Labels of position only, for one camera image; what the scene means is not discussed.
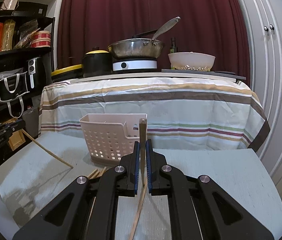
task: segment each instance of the white cabinet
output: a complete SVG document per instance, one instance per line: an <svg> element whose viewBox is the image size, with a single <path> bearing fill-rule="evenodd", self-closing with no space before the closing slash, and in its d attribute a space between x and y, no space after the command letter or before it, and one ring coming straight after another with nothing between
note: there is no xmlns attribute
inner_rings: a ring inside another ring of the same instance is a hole
<svg viewBox="0 0 282 240"><path fill-rule="evenodd" d="M251 89L258 95L271 127L257 154L278 185L282 179L282 0L239 2L249 36Z"/></svg>

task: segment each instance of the white bowl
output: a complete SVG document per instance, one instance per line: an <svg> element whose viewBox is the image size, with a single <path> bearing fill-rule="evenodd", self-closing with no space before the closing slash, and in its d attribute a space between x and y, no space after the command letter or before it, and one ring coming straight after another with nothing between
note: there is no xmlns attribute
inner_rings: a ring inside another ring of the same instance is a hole
<svg viewBox="0 0 282 240"><path fill-rule="evenodd" d="M215 57L195 52L177 52L169 54L169 59L171 65L177 69L209 71Z"/></svg>

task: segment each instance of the blue gripper pad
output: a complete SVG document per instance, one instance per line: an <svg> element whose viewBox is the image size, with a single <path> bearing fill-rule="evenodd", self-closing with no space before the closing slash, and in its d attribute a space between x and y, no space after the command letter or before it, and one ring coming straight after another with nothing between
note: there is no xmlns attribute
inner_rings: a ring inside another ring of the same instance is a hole
<svg viewBox="0 0 282 240"><path fill-rule="evenodd" d="M136 154L136 169L134 171L134 194L138 193L139 186L139 166L140 166L140 143L138 143L137 154Z"/></svg>
<svg viewBox="0 0 282 240"><path fill-rule="evenodd" d="M152 170L151 170L150 149L148 146L148 141L146 141L145 150L146 150L146 173L148 176L148 192L151 194L152 192Z"/></svg>

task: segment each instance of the cardboard box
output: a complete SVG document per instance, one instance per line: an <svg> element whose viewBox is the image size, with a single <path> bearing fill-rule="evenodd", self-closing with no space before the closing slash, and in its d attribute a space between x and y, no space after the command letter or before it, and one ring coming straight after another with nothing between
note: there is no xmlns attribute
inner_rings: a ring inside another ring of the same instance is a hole
<svg viewBox="0 0 282 240"><path fill-rule="evenodd" d="M18 120L18 119L11 118L11 119L5 121L4 123L15 122L16 120ZM9 139L9 146L10 146L12 151L17 149L19 146L21 146L24 143L25 143L25 138L24 138L23 133L20 130L14 132Z"/></svg>
<svg viewBox="0 0 282 240"><path fill-rule="evenodd" d="M4 0L0 10L14 11L19 5L19 0Z"/></svg>

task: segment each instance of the striped tablecloth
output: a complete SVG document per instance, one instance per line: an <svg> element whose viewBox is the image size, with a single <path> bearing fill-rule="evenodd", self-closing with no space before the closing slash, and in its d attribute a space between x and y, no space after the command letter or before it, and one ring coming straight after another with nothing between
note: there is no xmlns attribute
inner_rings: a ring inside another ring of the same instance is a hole
<svg viewBox="0 0 282 240"><path fill-rule="evenodd" d="M88 113L146 113L153 147L183 150L260 148L270 127L244 83L201 78L128 78L54 83L41 96L40 132L83 138Z"/></svg>

